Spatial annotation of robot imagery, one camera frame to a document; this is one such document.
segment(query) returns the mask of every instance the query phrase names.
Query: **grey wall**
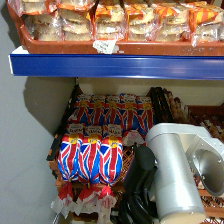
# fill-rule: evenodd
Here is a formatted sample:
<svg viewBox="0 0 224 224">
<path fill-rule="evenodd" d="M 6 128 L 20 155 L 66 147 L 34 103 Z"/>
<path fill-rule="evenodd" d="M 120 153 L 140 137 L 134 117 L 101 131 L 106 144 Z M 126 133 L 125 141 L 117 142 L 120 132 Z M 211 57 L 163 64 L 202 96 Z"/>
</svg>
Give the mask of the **grey wall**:
<svg viewBox="0 0 224 224">
<path fill-rule="evenodd" d="M 46 157 L 74 79 L 13 77 L 8 54 L 19 46 L 0 3 L 0 223 L 48 224 L 56 197 Z"/>
</svg>

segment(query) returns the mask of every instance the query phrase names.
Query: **white label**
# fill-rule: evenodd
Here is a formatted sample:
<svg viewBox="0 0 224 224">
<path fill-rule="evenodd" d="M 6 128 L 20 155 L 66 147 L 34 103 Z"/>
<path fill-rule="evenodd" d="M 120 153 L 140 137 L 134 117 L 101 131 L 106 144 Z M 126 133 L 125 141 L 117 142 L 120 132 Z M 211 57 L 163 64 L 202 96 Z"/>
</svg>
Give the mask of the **white label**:
<svg viewBox="0 0 224 224">
<path fill-rule="evenodd" d="M 139 96 L 138 99 L 142 103 L 152 103 L 151 98 L 147 96 Z"/>
<path fill-rule="evenodd" d="M 86 133 L 89 136 L 92 134 L 102 135 L 102 128 L 100 126 L 89 126 L 86 128 Z"/>
<path fill-rule="evenodd" d="M 108 96 L 107 99 L 108 99 L 109 102 L 120 103 L 120 97 L 119 96 Z"/>
<path fill-rule="evenodd" d="M 116 124 L 108 124 L 108 134 L 110 136 L 121 137 L 121 126 Z"/>
<path fill-rule="evenodd" d="M 93 101 L 105 101 L 104 95 L 94 95 L 92 98 Z"/>
<path fill-rule="evenodd" d="M 83 134 L 83 124 L 70 124 L 68 132 L 69 134 Z"/>
<path fill-rule="evenodd" d="M 95 40 L 93 48 L 97 49 L 99 53 L 112 54 L 115 47 L 116 40 Z"/>
<path fill-rule="evenodd" d="M 135 103 L 134 95 L 124 95 L 124 102 L 125 103 Z"/>
</svg>

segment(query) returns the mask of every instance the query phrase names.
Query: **price tag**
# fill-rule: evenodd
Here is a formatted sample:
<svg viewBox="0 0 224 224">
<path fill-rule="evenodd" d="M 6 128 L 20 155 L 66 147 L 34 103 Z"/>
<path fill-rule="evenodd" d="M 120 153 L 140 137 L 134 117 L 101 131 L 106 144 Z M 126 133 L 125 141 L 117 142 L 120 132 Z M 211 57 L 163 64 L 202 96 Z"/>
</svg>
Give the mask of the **price tag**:
<svg viewBox="0 0 224 224">
<path fill-rule="evenodd" d="M 116 40 L 95 40 L 93 48 L 97 49 L 99 53 L 112 54 L 115 47 Z"/>
</svg>

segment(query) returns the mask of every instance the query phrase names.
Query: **store shelf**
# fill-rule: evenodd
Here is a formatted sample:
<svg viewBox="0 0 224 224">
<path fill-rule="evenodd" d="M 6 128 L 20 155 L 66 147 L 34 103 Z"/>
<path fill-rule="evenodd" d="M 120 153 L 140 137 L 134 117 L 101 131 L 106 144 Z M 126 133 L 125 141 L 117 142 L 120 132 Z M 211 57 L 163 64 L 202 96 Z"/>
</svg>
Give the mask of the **store shelf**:
<svg viewBox="0 0 224 224">
<path fill-rule="evenodd" d="M 224 57 L 29 54 L 9 56 L 15 76 L 224 80 Z"/>
</svg>

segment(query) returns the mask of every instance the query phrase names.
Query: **white machine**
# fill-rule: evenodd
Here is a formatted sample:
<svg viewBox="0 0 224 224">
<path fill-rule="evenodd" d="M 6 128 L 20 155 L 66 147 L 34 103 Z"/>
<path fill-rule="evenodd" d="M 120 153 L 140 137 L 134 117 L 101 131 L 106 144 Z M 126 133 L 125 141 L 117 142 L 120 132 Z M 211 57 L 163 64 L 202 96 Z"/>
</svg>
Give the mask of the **white machine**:
<svg viewBox="0 0 224 224">
<path fill-rule="evenodd" d="M 205 211 L 192 168 L 214 196 L 224 192 L 224 145 L 204 127 L 161 123 L 146 136 L 157 171 L 148 191 L 155 197 L 161 224 L 197 224 Z"/>
</svg>

